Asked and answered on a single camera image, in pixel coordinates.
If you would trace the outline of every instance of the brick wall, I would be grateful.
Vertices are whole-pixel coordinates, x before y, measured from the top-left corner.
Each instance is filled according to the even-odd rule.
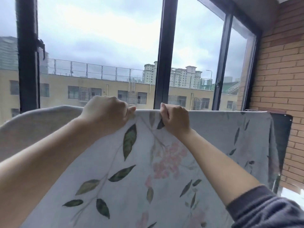
[[[304,189],[304,0],[280,4],[273,29],[262,38],[250,107],[292,115],[280,185]]]

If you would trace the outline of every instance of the forearm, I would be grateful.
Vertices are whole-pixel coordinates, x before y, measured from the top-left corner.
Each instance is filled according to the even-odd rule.
[[[181,139],[225,206],[260,182],[196,131]]]
[[[0,163],[0,227],[19,227],[95,140],[77,120]]]

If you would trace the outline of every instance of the person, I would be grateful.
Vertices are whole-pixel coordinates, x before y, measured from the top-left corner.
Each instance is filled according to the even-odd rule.
[[[89,146],[123,127],[136,107],[115,97],[93,97],[81,115],[0,163],[0,227],[17,228],[66,168]],[[304,212],[190,128],[188,111],[161,105],[165,128],[192,153],[235,223],[242,228],[304,227]]]

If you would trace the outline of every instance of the person's left arm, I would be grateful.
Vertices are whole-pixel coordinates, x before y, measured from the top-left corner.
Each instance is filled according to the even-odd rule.
[[[135,107],[96,96],[82,114],[0,163],[0,227],[19,227],[66,168],[99,138],[125,125]]]

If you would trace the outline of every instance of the person's left hand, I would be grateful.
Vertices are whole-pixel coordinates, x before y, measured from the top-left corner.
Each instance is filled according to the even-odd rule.
[[[122,128],[135,110],[135,106],[128,107],[116,97],[94,96],[77,120],[99,138]]]

